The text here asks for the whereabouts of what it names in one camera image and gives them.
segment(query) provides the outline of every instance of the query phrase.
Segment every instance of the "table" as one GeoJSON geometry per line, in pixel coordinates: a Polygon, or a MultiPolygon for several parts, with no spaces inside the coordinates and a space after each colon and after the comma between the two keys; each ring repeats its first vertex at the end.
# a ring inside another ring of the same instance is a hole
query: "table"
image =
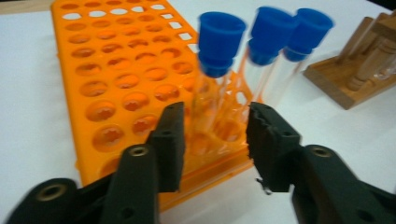
{"type": "MultiPolygon", "coordinates": [[[[311,7],[336,26],[309,62],[337,54],[364,16],[386,9],[362,0],[169,2],[191,23],[206,11],[224,11],[251,24],[260,6],[294,13],[311,7]]],[[[37,11],[48,0],[1,3],[0,13],[37,11]]],[[[0,16],[0,221],[27,191],[54,177],[78,180],[56,43],[48,11],[0,16]]],[[[243,42],[248,40],[248,32],[243,42]]],[[[237,57],[237,68],[241,55],[237,57]]],[[[278,112],[303,136],[303,145],[336,150],[357,177],[394,192],[396,186],[396,88],[348,111],[303,76],[286,92],[278,112]]],[[[290,194],[267,196],[249,169],[161,215],[162,223],[295,223],[290,194]]]]}

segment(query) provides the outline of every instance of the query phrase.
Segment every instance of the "test tube rack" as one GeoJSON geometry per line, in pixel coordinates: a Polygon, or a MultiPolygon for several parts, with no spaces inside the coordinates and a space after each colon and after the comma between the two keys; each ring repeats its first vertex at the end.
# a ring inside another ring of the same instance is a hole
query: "test tube rack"
{"type": "Polygon", "coordinates": [[[396,54],[395,12],[364,18],[338,56],[309,65],[304,75],[344,109],[395,86],[394,75],[374,77],[374,71],[396,54]]]}
{"type": "MultiPolygon", "coordinates": [[[[114,172],[167,105],[184,102],[189,125],[197,34],[168,2],[56,0],[51,13],[83,186],[114,172]]],[[[245,133],[210,139],[227,153],[186,148],[180,192],[160,195],[162,211],[252,167],[245,133]]]]}

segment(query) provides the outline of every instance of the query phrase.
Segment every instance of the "white table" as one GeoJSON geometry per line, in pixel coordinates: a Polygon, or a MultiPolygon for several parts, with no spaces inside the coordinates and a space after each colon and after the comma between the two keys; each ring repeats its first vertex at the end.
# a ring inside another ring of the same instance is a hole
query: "white table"
{"type": "MultiPolygon", "coordinates": [[[[311,63],[338,53],[364,16],[388,12],[363,0],[169,2],[194,28],[198,16],[206,11],[228,12],[248,24],[260,6],[291,13],[300,7],[323,11],[336,26],[315,50],[311,63]]],[[[0,220],[6,220],[36,184],[53,177],[79,180],[56,53],[48,11],[0,16],[0,220]]],[[[278,112],[303,136],[303,145],[336,150],[358,178],[394,193],[395,94],[393,88],[346,111],[299,76],[278,112]]],[[[266,196],[255,177],[254,168],[247,170],[164,212],[162,223],[295,223],[290,194],[266,196]]]]}

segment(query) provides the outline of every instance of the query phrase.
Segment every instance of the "rack hole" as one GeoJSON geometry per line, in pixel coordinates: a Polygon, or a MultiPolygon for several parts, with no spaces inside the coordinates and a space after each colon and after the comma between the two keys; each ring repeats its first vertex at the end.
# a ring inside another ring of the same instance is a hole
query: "rack hole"
{"type": "Polygon", "coordinates": [[[95,53],[93,49],[76,49],[73,51],[72,56],[75,58],[87,58],[95,53]]]}
{"type": "Polygon", "coordinates": [[[171,42],[171,38],[166,35],[159,35],[155,36],[152,41],[155,43],[169,43],[171,42]]]}
{"type": "Polygon", "coordinates": [[[122,46],[118,44],[109,44],[102,47],[103,53],[115,53],[122,50],[122,46]]]}
{"type": "Polygon", "coordinates": [[[174,18],[174,16],[170,13],[162,14],[161,16],[167,20],[174,18]]]}
{"type": "Polygon", "coordinates": [[[69,42],[72,44],[82,44],[88,42],[90,39],[88,35],[73,35],[69,38],[69,42]]]}
{"type": "Polygon", "coordinates": [[[99,151],[109,152],[115,149],[124,137],[121,128],[113,125],[97,131],[93,137],[93,145],[99,151]]]}
{"type": "Polygon", "coordinates": [[[111,24],[110,21],[95,21],[95,22],[92,24],[92,26],[93,26],[93,27],[101,28],[101,27],[107,27],[107,26],[109,26],[110,24],[111,24]]]}
{"type": "Polygon", "coordinates": [[[132,11],[134,11],[134,12],[144,12],[145,9],[143,7],[133,7],[132,11]]]}
{"type": "Polygon", "coordinates": [[[163,9],[165,9],[165,6],[161,5],[161,4],[157,4],[157,5],[151,6],[151,8],[155,9],[155,10],[163,10],[163,9]]]}
{"type": "Polygon", "coordinates": [[[90,17],[95,17],[95,18],[99,18],[99,17],[104,17],[106,15],[106,13],[104,11],[90,11],[90,17]]]}
{"type": "Polygon", "coordinates": [[[121,2],[120,1],[108,1],[108,2],[106,2],[106,4],[111,5],[111,6],[116,6],[116,5],[121,4],[121,2]]]}
{"type": "Polygon", "coordinates": [[[126,14],[128,11],[126,9],[123,8],[114,8],[110,11],[111,14],[113,15],[124,15],[126,14]]]}
{"type": "Polygon", "coordinates": [[[65,4],[63,6],[61,6],[62,9],[76,9],[78,8],[78,5],[76,4],[65,4]]]}
{"type": "Polygon", "coordinates": [[[117,58],[108,61],[107,65],[113,69],[124,69],[131,66],[131,62],[128,59],[117,58]]]}
{"type": "Polygon", "coordinates": [[[152,53],[141,53],[134,58],[138,63],[153,63],[157,56],[152,53]]]}
{"type": "Polygon", "coordinates": [[[107,91],[107,84],[102,81],[92,81],[89,83],[86,83],[81,87],[79,92],[83,94],[84,96],[88,97],[95,97],[102,95],[107,91]]]}
{"type": "Polygon", "coordinates": [[[164,50],[161,52],[161,55],[162,55],[164,58],[173,59],[173,58],[179,57],[179,56],[181,55],[181,52],[180,52],[180,50],[178,50],[178,49],[164,49],[164,50]]]}
{"type": "Polygon", "coordinates": [[[96,36],[99,39],[108,40],[108,39],[112,39],[112,38],[116,37],[116,35],[117,34],[114,31],[103,31],[103,32],[98,33],[96,36]]]}
{"type": "Polygon", "coordinates": [[[182,40],[190,40],[190,39],[192,39],[192,36],[189,33],[182,33],[182,34],[179,34],[178,36],[182,40]]]}
{"type": "Polygon", "coordinates": [[[130,18],[119,18],[118,20],[116,20],[116,23],[126,25],[126,24],[131,24],[133,21],[134,20],[130,18]]]}
{"type": "Polygon", "coordinates": [[[146,30],[149,32],[160,32],[163,28],[158,24],[151,24],[146,26],[146,30]]]}
{"type": "Polygon", "coordinates": [[[140,34],[140,30],[137,27],[129,27],[122,31],[123,35],[138,35],[140,34]]]}
{"type": "Polygon", "coordinates": [[[169,22],[169,25],[172,27],[172,29],[180,29],[182,27],[178,21],[171,21],[169,22]]]}
{"type": "Polygon", "coordinates": [[[163,68],[151,68],[144,73],[144,76],[150,81],[160,81],[165,79],[168,75],[163,68]]]}
{"type": "Polygon", "coordinates": [[[76,69],[76,73],[80,76],[89,77],[100,73],[102,68],[96,63],[85,63],[76,69]]]}
{"type": "Polygon", "coordinates": [[[125,74],[114,80],[116,87],[120,89],[131,89],[139,83],[139,77],[135,75],[125,74]]]}
{"type": "Polygon", "coordinates": [[[136,135],[146,135],[154,130],[156,124],[157,118],[152,115],[147,115],[134,121],[133,132],[136,135]]]}
{"type": "Polygon", "coordinates": [[[186,75],[193,70],[192,64],[190,63],[174,63],[172,68],[176,73],[181,75],[186,75]]]}
{"type": "Polygon", "coordinates": [[[124,97],[123,107],[129,111],[136,111],[149,104],[149,97],[142,92],[134,92],[124,97]]]}
{"type": "Polygon", "coordinates": [[[99,7],[100,3],[98,2],[89,2],[84,5],[85,7],[99,7]]]}
{"type": "Polygon", "coordinates": [[[62,16],[62,18],[64,18],[65,20],[68,20],[68,21],[75,21],[75,20],[81,19],[81,15],[79,15],[76,12],[73,12],[73,13],[64,14],[62,16]]]}
{"type": "Polygon", "coordinates": [[[133,40],[128,43],[128,47],[131,49],[142,49],[143,47],[147,46],[149,43],[143,39],[133,40]]]}
{"type": "Polygon", "coordinates": [[[178,88],[174,85],[169,84],[161,85],[154,91],[155,98],[163,102],[177,99],[179,95],[180,93],[178,91],[178,88]]]}
{"type": "Polygon", "coordinates": [[[109,101],[100,101],[93,103],[88,107],[86,117],[90,121],[98,122],[113,117],[115,113],[116,107],[113,103],[109,101]]]}
{"type": "Polygon", "coordinates": [[[144,15],[137,18],[139,21],[154,21],[154,17],[151,15],[144,15]]]}
{"type": "Polygon", "coordinates": [[[85,29],[85,27],[87,27],[85,24],[83,23],[72,23],[72,24],[68,24],[66,25],[66,30],[69,31],[80,31],[85,29]]]}

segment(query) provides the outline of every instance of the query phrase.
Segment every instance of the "blue cap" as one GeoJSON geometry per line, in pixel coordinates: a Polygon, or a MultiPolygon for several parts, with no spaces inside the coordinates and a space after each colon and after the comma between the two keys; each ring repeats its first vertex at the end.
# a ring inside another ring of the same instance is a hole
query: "blue cap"
{"type": "Polygon", "coordinates": [[[209,77],[222,77],[233,65],[246,25],[239,18],[222,12],[206,12],[199,20],[201,70],[209,77]]]}
{"type": "Polygon", "coordinates": [[[258,65],[272,63],[289,43],[297,24],[290,14],[282,10],[260,7],[248,42],[250,60],[258,65]]]}
{"type": "Polygon", "coordinates": [[[295,19],[299,24],[283,53],[289,61],[300,62],[320,44],[333,23],[328,16],[311,8],[298,9],[295,19]]]}

